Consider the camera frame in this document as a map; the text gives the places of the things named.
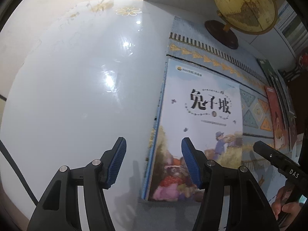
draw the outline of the yellow globe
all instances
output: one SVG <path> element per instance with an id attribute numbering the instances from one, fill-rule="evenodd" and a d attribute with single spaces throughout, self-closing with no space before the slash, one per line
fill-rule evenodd
<path id="1" fill-rule="evenodd" d="M 214 0 L 223 19 L 232 27 L 247 34 L 263 34 L 271 30 L 277 20 L 273 0 Z"/>

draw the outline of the globe stand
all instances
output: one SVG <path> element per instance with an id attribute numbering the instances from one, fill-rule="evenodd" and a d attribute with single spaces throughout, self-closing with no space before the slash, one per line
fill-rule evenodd
<path id="1" fill-rule="evenodd" d="M 224 25 L 223 23 L 210 20 L 204 23 L 205 28 L 208 32 L 220 43 L 227 46 L 230 49 L 238 48 L 238 38 L 236 35 L 230 30 L 231 25 L 227 23 Z"/>

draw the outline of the illustrated boy's blue cap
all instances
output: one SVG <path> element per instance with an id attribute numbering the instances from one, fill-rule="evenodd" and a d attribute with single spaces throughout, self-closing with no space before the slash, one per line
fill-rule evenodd
<path id="1" fill-rule="evenodd" d="M 221 136 L 221 135 L 223 135 L 223 134 L 224 134 L 224 133 L 218 131 L 218 132 L 216 132 L 216 137 Z"/>

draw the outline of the flower pattern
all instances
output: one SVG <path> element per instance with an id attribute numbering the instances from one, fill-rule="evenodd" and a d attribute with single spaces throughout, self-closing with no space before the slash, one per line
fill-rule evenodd
<path id="1" fill-rule="evenodd" d="M 137 14 L 142 13 L 140 8 L 135 8 L 135 7 L 123 7 L 117 9 L 116 12 L 117 15 L 122 15 L 124 17 L 127 17 L 128 15 L 136 16 Z"/>

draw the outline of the metal screw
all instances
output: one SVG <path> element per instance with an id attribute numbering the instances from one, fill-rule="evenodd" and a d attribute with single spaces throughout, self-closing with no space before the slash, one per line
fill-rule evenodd
<path id="1" fill-rule="evenodd" d="M 215 162 L 213 160 L 208 160 L 206 164 L 210 167 L 215 166 Z"/>
<path id="2" fill-rule="evenodd" d="M 60 172 L 65 172 L 66 170 L 67 170 L 67 166 L 62 166 L 62 167 L 59 169 Z"/>
<path id="3" fill-rule="evenodd" d="M 243 173 L 246 173 L 248 171 L 248 168 L 246 168 L 245 166 L 241 166 L 240 171 L 242 171 Z"/>
<path id="4" fill-rule="evenodd" d="M 92 161 L 92 165 L 94 165 L 94 166 L 100 165 L 100 160 L 96 159 L 96 160 Z"/>

